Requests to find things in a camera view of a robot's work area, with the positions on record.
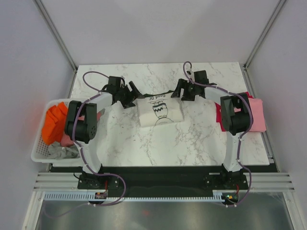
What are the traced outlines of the cream and green Charlie Brown shirt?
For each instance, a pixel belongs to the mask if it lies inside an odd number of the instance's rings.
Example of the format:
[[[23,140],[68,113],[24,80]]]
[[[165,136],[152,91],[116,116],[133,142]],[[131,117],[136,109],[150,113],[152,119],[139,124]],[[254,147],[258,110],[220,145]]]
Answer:
[[[162,94],[145,94],[137,99],[137,109],[141,127],[153,127],[184,121],[178,98],[172,98],[173,91]]]

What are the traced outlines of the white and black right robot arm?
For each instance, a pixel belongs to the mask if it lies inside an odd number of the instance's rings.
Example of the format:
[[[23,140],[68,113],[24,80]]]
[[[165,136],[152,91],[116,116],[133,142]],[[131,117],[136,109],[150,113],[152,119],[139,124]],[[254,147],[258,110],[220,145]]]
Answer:
[[[243,168],[240,160],[244,136],[251,129],[253,115],[246,93],[229,92],[214,83],[209,83],[204,70],[184,71],[186,80],[179,79],[172,98],[194,101],[196,96],[211,100],[220,106],[222,126],[226,130],[226,154],[223,167],[227,171],[220,176],[224,188],[232,188],[237,183],[234,172]]]

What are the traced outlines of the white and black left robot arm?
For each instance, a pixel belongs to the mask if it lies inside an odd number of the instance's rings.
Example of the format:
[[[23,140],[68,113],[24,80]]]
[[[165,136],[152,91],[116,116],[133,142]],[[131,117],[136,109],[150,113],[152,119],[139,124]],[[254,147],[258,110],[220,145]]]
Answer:
[[[77,147],[83,161],[83,171],[91,174],[88,182],[94,188],[101,188],[105,184],[105,176],[99,173],[102,164],[96,150],[97,114],[117,102],[125,109],[134,107],[133,102],[143,98],[144,95],[132,81],[126,85],[122,77],[110,76],[108,84],[98,90],[96,95],[69,102],[64,132]]]

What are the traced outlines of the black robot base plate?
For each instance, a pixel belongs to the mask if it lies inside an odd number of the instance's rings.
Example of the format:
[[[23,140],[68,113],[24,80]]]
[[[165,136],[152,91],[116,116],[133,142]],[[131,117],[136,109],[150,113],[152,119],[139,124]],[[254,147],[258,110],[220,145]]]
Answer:
[[[106,189],[109,196],[125,197],[198,197],[211,196],[214,190],[244,191],[248,188],[248,172],[252,184],[257,176],[277,173],[275,164],[249,166],[230,177],[220,166],[176,167],[104,167],[103,176],[82,172],[81,167],[52,167],[52,173],[68,173],[77,181],[77,188]]]

